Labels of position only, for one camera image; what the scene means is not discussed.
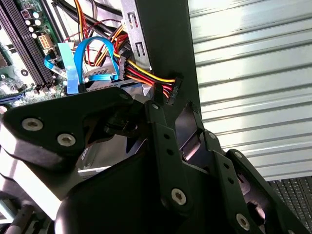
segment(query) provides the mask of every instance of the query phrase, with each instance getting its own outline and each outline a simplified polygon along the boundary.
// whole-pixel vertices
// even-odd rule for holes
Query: metal arm
[[[8,111],[0,173],[55,220],[56,233],[308,233],[241,152],[221,149],[191,103],[176,133],[169,128],[155,92],[140,103],[109,88]],[[92,107],[76,107],[86,100]],[[25,125],[29,117],[39,122]],[[82,181],[75,164],[84,148],[115,134],[144,144]]]

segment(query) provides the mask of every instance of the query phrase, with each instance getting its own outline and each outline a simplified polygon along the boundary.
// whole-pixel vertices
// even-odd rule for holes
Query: metal plate
[[[266,180],[312,175],[312,1],[189,0],[205,128]]]

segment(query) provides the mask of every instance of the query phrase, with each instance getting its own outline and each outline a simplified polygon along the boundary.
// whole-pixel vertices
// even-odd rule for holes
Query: white ribbed surface
[[[189,0],[205,127],[266,180],[312,175],[312,0]]]

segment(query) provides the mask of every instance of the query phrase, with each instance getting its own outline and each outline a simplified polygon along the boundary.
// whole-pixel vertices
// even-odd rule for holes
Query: silver metal frame
[[[143,69],[150,70],[151,64],[148,57],[135,0],[121,0],[121,11],[124,15],[124,21],[127,27],[128,36],[136,63]]]
[[[0,219],[0,224],[12,223],[15,218],[15,214],[10,208],[10,203],[11,202],[9,200],[0,201],[0,214],[5,217],[5,219]]]
[[[52,220],[56,219],[59,206],[69,190],[82,182],[77,170],[59,175],[48,173],[11,157],[3,148],[0,149],[0,158],[0,173],[18,183]]]

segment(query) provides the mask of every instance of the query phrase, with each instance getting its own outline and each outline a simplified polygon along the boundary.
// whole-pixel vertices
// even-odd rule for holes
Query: white screw
[[[73,135],[64,133],[58,136],[58,143],[62,146],[69,147],[76,143],[76,139]]]
[[[239,152],[235,152],[236,157],[243,158],[243,156]]]
[[[249,222],[248,222],[248,220],[245,218],[244,215],[242,215],[242,214],[237,214],[237,215],[236,215],[236,220],[237,220],[238,224],[239,224],[243,229],[245,229],[246,231],[249,231],[250,225],[249,225]]]
[[[43,128],[43,123],[37,118],[26,118],[21,125],[27,131],[39,131]]]
[[[180,189],[172,189],[171,197],[180,206],[186,203],[186,196]]]

